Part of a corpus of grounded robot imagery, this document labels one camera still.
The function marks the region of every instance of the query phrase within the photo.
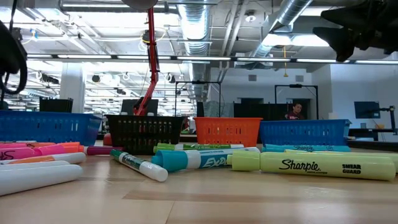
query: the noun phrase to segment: black plastic basket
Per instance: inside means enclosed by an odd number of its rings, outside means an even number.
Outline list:
[[[133,155],[153,155],[157,143],[178,144],[183,117],[106,115],[113,146]]]

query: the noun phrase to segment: basket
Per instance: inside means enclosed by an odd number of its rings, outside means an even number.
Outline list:
[[[349,125],[350,121],[347,119],[262,121],[260,135],[264,146],[345,146]]]
[[[255,147],[262,118],[194,118],[199,144]]]
[[[80,142],[94,145],[101,118],[92,114],[0,111],[0,141]]]
[[[178,144],[183,117],[106,115],[113,146],[133,155],[153,155],[157,143]]]

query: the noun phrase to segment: person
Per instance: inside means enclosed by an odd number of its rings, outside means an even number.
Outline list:
[[[293,104],[293,110],[285,115],[287,120],[305,119],[303,115],[300,114],[303,106],[300,103]]]

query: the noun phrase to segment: blue marker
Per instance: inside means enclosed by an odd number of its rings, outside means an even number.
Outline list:
[[[266,144],[262,148],[263,152],[285,152],[286,149],[299,150],[307,152],[317,152],[317,151],[331,151],[331,152],[351,152],[348,146],[278,146],[273,144]]]
[[[152,156],[152,163],[163,167],[169,172],[183,169],[206,169],[229,166],[226,163],[227,155],[232,155],[234,150],[259,152],[256,147],[241,149],[216,149],[216,150],[187,150],[166,151],[159,150]]]

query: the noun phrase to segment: ceiling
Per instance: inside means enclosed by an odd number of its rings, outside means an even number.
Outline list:
[[[19,7],[14,17],[14,27],[20,27],[23,40],[21,40],[28,54],[94,54],[94,55],[146,55],[146,47],[142,44],[141,35],[147,29],[147,14],[144,12],[120,12],[128,10],[126,8],[107,9],[107,11],[93,12],[96,9],[84,10],[73,6],[74,4],[120,4],[118,0],[82,0],[82,1],[63,1],[62,9],[57,5],[49,5],[49,1],[35,0],[36,7]],[[199,1],[167,1],[170,11],[176,11],[177,2]],[[300,34],[311,34],[314,26],[335,26],[319,17],[322,10],[333,7],[354,4],[360,1],[314,1],[304,10],[302,15],[295,21],[291,33],[286,34],[293,38]],[[11,0],[0,3],[0,20],[5,22],[10,20]],[[158,5],[163,6],[164,1],[159,1]],[[233,7],[232,0],[211,0],[207,1],[210,7],[210,36],[207,40],[210,56],[219,56],[227,31],[227,23],[234,19],[234,26],[239,19],[239,10],[234,18],[231,16]],[[250,0],[246,6],[246,12],[252,10],[256,17],[254,21],[241,21],[236,41],[234,41],[231,55],[236,53],[248,53],[253,51],[262,41],[262,26],[267,15],[279,10],[281,1],[261,1]],[[185,45],[181,20],[178,14],[174,13],[155,13],[155,31],[157,38],[157,48],[159,55],[185,55]],[[273,47],[270,54],[273,57],[294,57],[294,58],[324,58],[334,59],[335,53],[329,47],[305,47],[287,45],[283,47]],[[384,58],[382,50],[369,49],[367,51],[356,50],[352,59],[380,59]],[[43,82],[42,75],[50,76],[58,81],[62,81],[62,63],[46,61],[28,61],[29,81],[23,94],[19,96],[8,96],[10,103],[14,105],[26,105],[26,101],[32,102],[28,106],[37,106],[38,96],[57,97],[60,86],[53,83]],[[284,63],[273,63],[268,68],[278,70],[284,68]],[[289,68],[306,69],[311,64],[293,63]],[[161,63],[160,77],[157,88],[163,89],[156,91],[155,97],[167,99],[164,103],[163,114],[170,114],[174,108],[174,88],[175,85],[169,83],[166,78],[171,75],[178,81],[190,81],[188,63]],[[113,113],[119,111],[123,98],[137,98],[143,96],[150,82],[150,72],[147,62],[126,63],[126,62],[84,62],[83,70],[87,74],[86,83],[86,112],[90,113]],[[93,75],[98,75],[102,81],[95,83],[92,81]],[[19,77],[12,75],[10,84],[18,83]],[[125,88],[125,95],[116,93],[116,90],[104,90],[100,88],[114,87]],[[177,109],[181,108],[179,114],[192,114],[196,112],[195,97],[190,84],[186,85],[179,98],[186,99],[185,102],[179,100]]]

